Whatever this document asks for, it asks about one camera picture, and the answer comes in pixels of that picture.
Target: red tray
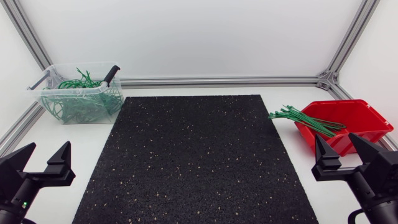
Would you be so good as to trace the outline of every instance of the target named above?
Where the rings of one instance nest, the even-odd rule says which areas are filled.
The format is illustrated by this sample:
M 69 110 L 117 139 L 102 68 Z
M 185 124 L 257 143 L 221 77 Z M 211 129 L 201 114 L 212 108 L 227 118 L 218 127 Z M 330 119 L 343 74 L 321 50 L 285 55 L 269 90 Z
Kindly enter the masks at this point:
M 345 124 L 347 128 L 335 132 L 329 138 L 321 136 L 341 156 L 356 152 L 348 134 L 355 133 L 371 142 L 377 142 L 394 128 L 375 109 L 363 100 L 315 101 L 309 104 L 303 113 L 308 116 Z M 316 131 L 295 122 L 301 135 L 315 153 Z

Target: metal corner bracket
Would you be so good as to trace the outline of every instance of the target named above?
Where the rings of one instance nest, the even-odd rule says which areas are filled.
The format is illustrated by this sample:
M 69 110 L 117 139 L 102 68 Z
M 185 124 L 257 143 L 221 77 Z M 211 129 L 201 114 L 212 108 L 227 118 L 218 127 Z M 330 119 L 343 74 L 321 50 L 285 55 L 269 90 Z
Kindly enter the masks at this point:
M 198 88 L 198 87 L 242 87 L 242 86 L 317 86 L 328 91 L 335 99 L 352 99 L 340 86 L 339 72 L 350 55 L 356 42 L 369 22 L 380 0 L 362 0 L 361 5 L 341 42 L 330 65 L 319 75 L 306 77 L 218 77 L 218 78 L 164 78 L 164 79 L 122 79 L 127 88 Z M 0 0 L 10 20 L 33 58 L 44 70 L 52 61 L 34 32 L 19 0 Z M 19 141 L 43 114 L 44 109 L 33 103 L 0 139 L 0 157 L 12 152 Z M 390 150 L 397 150 L 398 144 L 390 136 L 380 142 Z
M 325 70 L 318 76 L 318 83 L 316 87 L 319 87 L 324 90 L 329 90 L 331 85 L 339 84 L 339 73 L 338 72 L 331 72 L 330 70 Z

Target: black rubber mat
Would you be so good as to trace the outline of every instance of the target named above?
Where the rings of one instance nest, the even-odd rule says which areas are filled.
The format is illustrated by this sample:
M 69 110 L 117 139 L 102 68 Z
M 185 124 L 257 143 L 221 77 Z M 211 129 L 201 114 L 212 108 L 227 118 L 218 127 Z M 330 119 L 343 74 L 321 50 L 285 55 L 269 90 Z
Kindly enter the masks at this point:
M 259 95 L 127 98 L 74 223 L 318 223 L 267 116 Z

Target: green wire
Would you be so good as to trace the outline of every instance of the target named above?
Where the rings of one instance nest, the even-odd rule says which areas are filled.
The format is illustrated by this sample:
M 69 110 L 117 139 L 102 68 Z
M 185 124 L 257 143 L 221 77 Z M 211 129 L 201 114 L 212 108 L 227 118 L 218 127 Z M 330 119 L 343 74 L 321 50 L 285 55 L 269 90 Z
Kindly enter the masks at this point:
M 286 109 L 280 109 L 281 112 L 275 111 L 275 113 L 270 113 L 269 114 L 269 119 L 275 119 L 275 118 L 287 118 L 291 119 L 292 121 L 296 121 L 300 124 L 306 125 L 309 128 L 322 133 L 329 138 L 332 138 L 333 136 L 336 136 L 335 133 L 332 131 L 339 131 L 343 128 L 346 128 L 345 125 L 337 122 L 332 122 L 332 121 L 325 121 L 319 118 L 312 118 L 303 112 L 297 110 L 293 106 L 284 106 Z
M 94 82 L 90 73 L 86 74 L 77 68 L 82 78 L 67 80 L 58 85 L 58 89 L 68 88 L 96 88 L 101 86 L 102 81 Z M 114 81 L 110 87 L 100 94 L 92 95 L 57 95 L 42 96 L 41 101 L 44 108 L 63 123 L 90 123 L 100 119 L 108 118 L 118 112 L 123 105 L 123 95 L 116 87 Z

